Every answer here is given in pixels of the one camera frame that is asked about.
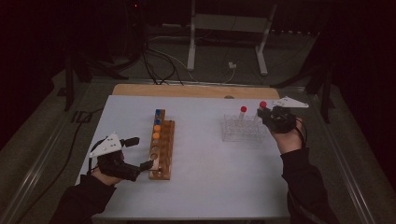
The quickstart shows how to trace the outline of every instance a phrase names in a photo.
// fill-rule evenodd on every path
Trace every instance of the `table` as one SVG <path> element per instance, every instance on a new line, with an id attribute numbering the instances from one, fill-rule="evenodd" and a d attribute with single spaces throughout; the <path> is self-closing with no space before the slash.
<path id="1" fill-rule="evenodd" d="M 239 113 L 241 104 L 255 113 L 261 100 L 278 98 L 276 90 L 265 88 L 116 86 L 91 147 L 114 131 L 121 139 L 137 136 L 138 146 L 122 150 L 125 162 L 146 161 L 155 109 L 165 109 L 165 119 L 176 123 L 172 176 L 169 181 L 153 181 L 146 172 L 136 182 L 122 181 L 106 211 L 97 216 L 145 220 L 287 217 L 287 185 L 281 178 L 282 161 L 272 136 L 253 143 L 222 142 L 219 125 L 224 113 Z M 88 152 L 80 173 L 85 174 L 87 168 Z"/>

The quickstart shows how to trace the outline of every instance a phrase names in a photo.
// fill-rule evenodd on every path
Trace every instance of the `black sleeve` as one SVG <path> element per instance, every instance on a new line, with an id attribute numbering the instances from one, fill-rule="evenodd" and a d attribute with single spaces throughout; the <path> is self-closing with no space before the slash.
<path id="1" fill-rule="evenodd" d="M 283 175 L 289 187 L 290 223 L 339 223 L 329 206 L 319 169 L 309 163 L 309 148 L 281 155 Z"/>
<path id="2" fill-rule="evenodd" d="M 92 223 L 91 216 L 105 211 L 115 190 L 91 175 L 82 175 L 78 185 L 64 192 L 49 223 Z"/>

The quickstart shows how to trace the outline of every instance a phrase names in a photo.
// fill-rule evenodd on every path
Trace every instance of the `metal stand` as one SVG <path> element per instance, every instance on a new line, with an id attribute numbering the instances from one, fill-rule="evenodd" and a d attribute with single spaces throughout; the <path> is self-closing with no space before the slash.
<path id="1" fill-rule="evenodd" d="M 276 5 L 273 4 L 268 18 L 199 14 L 195 13 L 195 0 L 191 0 L 191 36 L 189 58 L 187 60 L 187 70 L 194 70 L 196 51 L 195 29 L 242 31 L 262 33 L 262 42 L 258 46 L 256 46 L 256 54 L 257 61 L 259 63 L 260 74 L 262 76 L 268 75 L 267 66 L 265 65 L 265 60 L 262 52 L 264 50 L 267 37 L 270 33 L 271 24 L 275 12 Z"/>

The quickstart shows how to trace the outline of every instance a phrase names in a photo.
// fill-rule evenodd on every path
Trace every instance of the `wooden peg board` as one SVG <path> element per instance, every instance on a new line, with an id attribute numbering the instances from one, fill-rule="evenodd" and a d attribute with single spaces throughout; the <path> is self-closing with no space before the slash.
<path id="1" fill-rule="evenodd" d="M 151 168 L 149 179 L 152 180 L 170 180 L 171 179 L 171 167 L 172 167 L 172 151 L 174 142 L 175 132 L 175 121 L 165 120 L 165 110 L 161 110 L 161 130 L 160 139 L 155 142 L 151 135 L 151 144 L 149 148 L 148 158 L 154 160 L 154 164 Z"/>

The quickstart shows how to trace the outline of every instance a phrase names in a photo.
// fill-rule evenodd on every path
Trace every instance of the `hand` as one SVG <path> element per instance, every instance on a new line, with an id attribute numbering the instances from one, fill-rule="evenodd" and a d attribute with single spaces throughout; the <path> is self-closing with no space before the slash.
<path id="1" fill-rule="evenodd" d="M 104 183 L 108 186 L 116 185 L 116 184 L 120 183 L 122 180 L 121 178 L 118 178 L 118 177 L 102 174 L 102 172 L 100 172 L 99 167 L 96 167 L 95 169 L 93 169 L 92 175 L 94 177 L 96 177 L 98 180 L 100 180 L 102 183 Z"/>
<path id="2" fill-rule="evenodd" d="M 302 129 L 302 119 L 297 118 L 296 126 L 301 131 Z M 273 133 L 271 135 L 275 138 L 277 147 L 279 148 L 280 154 L 285 154 L 287 152 L 291 152 L 297 149 L 300 149 L 303 145 L 302 139 L 300 138 L 299 133 L 293 129 L 288 133 Z"/>

